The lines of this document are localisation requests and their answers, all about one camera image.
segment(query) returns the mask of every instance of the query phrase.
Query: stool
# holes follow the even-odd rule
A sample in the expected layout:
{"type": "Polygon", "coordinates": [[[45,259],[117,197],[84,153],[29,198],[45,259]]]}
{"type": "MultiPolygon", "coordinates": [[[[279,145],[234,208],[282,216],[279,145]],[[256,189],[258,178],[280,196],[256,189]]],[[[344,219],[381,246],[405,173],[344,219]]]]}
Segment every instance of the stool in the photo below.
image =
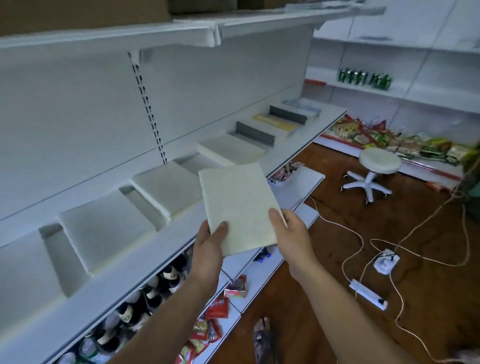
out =
{"type": "Polygon", "coordinates": [[[343,177],[346,178],[350,176],[355,178],[357,181],[344,184],[340,187],[340,190],[343,191],[344,189],[348,188],[362,187],[367,194],[367,198],[365,199],[366,205],[373,202],[372,189],[382,191],[385,196],[392,194],[391,190],[373,182],[373,179],[377,173],[392,174],[397,172],[402,165],[402,160],[387,150],[379,148],[367,148],[360,152],[359,161],[362,166],[369,170],[367,177],[363,178],[354,172],[348,171],[343,177]]]}

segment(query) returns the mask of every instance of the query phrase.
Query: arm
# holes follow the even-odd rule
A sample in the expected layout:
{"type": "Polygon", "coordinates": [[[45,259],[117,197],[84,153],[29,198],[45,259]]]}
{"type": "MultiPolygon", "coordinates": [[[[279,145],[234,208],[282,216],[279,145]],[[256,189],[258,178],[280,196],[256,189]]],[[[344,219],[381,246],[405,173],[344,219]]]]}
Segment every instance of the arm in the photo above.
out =
{"type": "Polygon", "coordinates": [[[223,256],[220,243],[228,226],[220,224],[210,235],[208,222],[198,230],[193,246],[192,269],[184,284],[150,317],[144,327],[109,364],[174,363],[193,325],[215,294],[223,256]]]}
{"type": "Polygon", "coordinates": [[[270,209],[280,252],[308,296],[328,342],[342,364],[414,364],[362,311],[347,290],[318,262],[305,224],[292,211],[270,209]]]}

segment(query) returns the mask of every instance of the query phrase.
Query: white cable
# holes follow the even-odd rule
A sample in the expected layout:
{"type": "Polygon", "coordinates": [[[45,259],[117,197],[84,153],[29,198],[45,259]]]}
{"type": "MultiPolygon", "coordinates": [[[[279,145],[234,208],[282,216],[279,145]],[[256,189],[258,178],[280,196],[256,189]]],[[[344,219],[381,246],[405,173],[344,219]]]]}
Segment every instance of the white cable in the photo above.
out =
{"type": "MultiPolygon", "coordinates": [[[[458,198],[458,197],[463,197],[465,195],[464,192],[462,191],[459,191],[458,190],[458,187],[454,188],[452,191],[451,191],[451,196],[448,200],[446,200],[445,202],[443,202],[435,211],[434,213],[432,213],[430,216],[428,216],[422,223],[420,223],[419,225],[417,225],[416,227],[414,227],[410,233],[405,237],[403,238],[402,240],[399,241],[398,244],[394,244],[394,243],[391,243],[391,242],[388,242],[386,240],[382,240],[382,239],[370,239],[370,244],[377,250],[379,251],[379,253],[377,255],[375,255],[370,262],[368,262],[366,265],[365,265],[365,268],[363,269],[363,272],[360,276],[360,279],[359,279],[359,283],[361,283],[361,280],[363,279],[363,276],[365,275],[365,272],[367,270],[367,267],[382,253],[382,251],[377,247],[375,246],[375,244],[373,244],[373,241],[380,241],[380,242],[384,242],[384,243],[387,243],[387,244],[391,244],[391,245],[395,245],[395,252],[398,248],[402,248],[403,250],[409,252],[409,253],[412,253],[413,255],[416,255],[422,259],[425,259],[425,260],[428,260],[428,261],[431,261],[431,262],[435,262],[435,263],[438,263],[438,264],[442,264],[444,266],[449,266],[449,267],[462,267],[464,265],[466,265],[470,259],[470,238],[468,236],[468,231],[467,231],[467,226],[466,226],[466,209],[465,209],[465,205],[462,204],[462,229],[463,229],[463,232],[465,234],[465,245],[466,245],[466,253],[465,253],[465,258],[458,264],[449,264],[449,263],[444,263],[444,262],[440,262],[438,260],[435,260],[435,259],[431,259],[431,258],[427,258],[425,256],[421,256],[420,254],[417,254],[407,248],[404,248],[403,246],[400,246],[401,243],[403,243],[408,237],[410,237],[414,231],[416,231],[418,228],[420,228],[421,226],[423,226],[427,221],[429,221],[430,219],[432,219],[441,209],[443,206],[445,206],[447,203],[449,203],[450,201],[452,201],[454,198],[458,198]]],[[[317,207],[317,204],[315,202],[315,200],[310,197],[313,201],[313,204],[315,205],[315,209],[317,210],[318,212],[318,216],[320,216],[320,218],[326,222],[329,222],[331,224],[335,224],[335,225],[338,225],[344,229],[347,229],[348,231],[351,231],[352,233],[356,234],[357,236],[360,237],[361,241],[362,241],[362,245],[361,245],[361,248],[356,252],[354,253],[353,255],[349,256],[347,259],[345,259],[342,263],[342,272],[343,272],[343,275],[345,276],[345,278],[347,278],[347,280],[350,282],[350,280],[348,279],[347,275],[345,274],[345,271],[344,271],[344,265],[345,265],[345,262],[351,258],[353,258],[354,256],[356,256],[358,253],[360,253],[360,251],[362,251],[363,249],[363,238],[355,231],[341,225],[341,224],[337,224],[336,222],[332,222],[332,221],[329,221],[327,219],[324,219],[322,217],[322,215],[320,214],[320,212],[318,211],[318,207],[317,207]]],[[[400,318],[400,316],[402,315],[403,313],[403,309],[404,309],[404,300],[403,300],[403,297],[402,295],[400,294],[400,291],[398,290],[398,288],[396,287],[396,285],[394,284],[393,282],[393,279],[392,279],[392,271],[390,271],[390,274],[388,275],[389,278],[390,278],[390,282],[392,283],[392,286],[393,288],[395,289],[395,291],[397,292],[398,296],[400,297],[400,301],[402,303],[402,306],[400,308],[400,312],[398,313],[398,315],[395,317],[395,325],[401,329],[402,331],[405,331],[406,333],[412,335],[413,337],[415,337],[418,341],[420,341],[420,343],[422,344],[422,346],[424,347],[425,351],[427,352],[427,354],[429,355],[429,357],[436,363],[455,363],[455,362],[458,362],[458,359],[453,359],[453,358],[446,358],[446,359],[435,359],[431,354],[430,354],[430,351],[428,350],[427,346],[425,345],[425,343],[423,342],[423,340],[417,336],[416,334],[414,334],[413,332],[407,330],[406,328],[403,328],[401,327],[399,324],[398,324],[398,320],[400,318]]]]}

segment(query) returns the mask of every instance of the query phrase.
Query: brown floor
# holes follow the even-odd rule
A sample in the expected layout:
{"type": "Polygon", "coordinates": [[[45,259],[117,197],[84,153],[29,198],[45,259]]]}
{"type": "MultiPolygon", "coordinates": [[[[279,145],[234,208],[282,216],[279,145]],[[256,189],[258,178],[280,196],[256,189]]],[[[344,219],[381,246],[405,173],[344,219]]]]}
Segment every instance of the brown floor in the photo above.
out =
{"type": "MultiPolygon", "coordinates": [[[[345,171],[366,174],[356,158],[311,145],[296,159],[326,176],[312,194],[320,201],[317,205],[322,216],[352,228],[366,240],[364,251],[346,263],[349,278],[359,279],[363,267],[375,255],[369,245],[370,238],[398,242],[446,199],[445,194],[430,190],[424,182],[398,173],[378,179],[394,191],[393,195],[365,206],[363,190],[339,191],[339,186],[345,183],[342,179],[345,171]]],[[[445,267],[400,253],[401,260],[393,273],[406,300],[400,324],[419,335],[436,358],[445,358],[451,346],[480,345],[480,249],[477,244],[480,227],[467,219],[467,229],[473,246],[466,267],[445,267]]],[[[310,228],[310,235],[319,261],[347,286],[340,265],[358,250],[359,239],[320,219],[310,228]]],[[[404,245],[431,258],[460,262],[465,254],[461,207],[445,206],[404,245]]],[[[379,247],[384,249],[386,244],[379,244],[379,247]]],[[[366,313],[419,363],[432,363],[421,344],[395,326],[400,299],[388,276],[380,275],[371,267],[363,282],[388,301],[388,309],[383,312],[360,297],[360,305],[366,313]]],[[[286,263],[259,293],[210,363],[255,363],[252,327],[265,315],[271,318],[278,331],[283,364],[336,363],[307,297],[290,277],[286,263]]]]}

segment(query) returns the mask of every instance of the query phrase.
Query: round stool seat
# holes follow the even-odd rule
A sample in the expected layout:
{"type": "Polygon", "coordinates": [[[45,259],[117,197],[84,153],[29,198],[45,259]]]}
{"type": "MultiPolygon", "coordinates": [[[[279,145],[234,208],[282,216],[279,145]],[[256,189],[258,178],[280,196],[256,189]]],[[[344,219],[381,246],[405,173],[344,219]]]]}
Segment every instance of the round stool seat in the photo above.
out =
{"type": "Polygon", "coordinates": [[[391,174],[400,169],[402,160],[384,149],[366,148],[360,152],[360,164],[375,173],[391,174]]]}

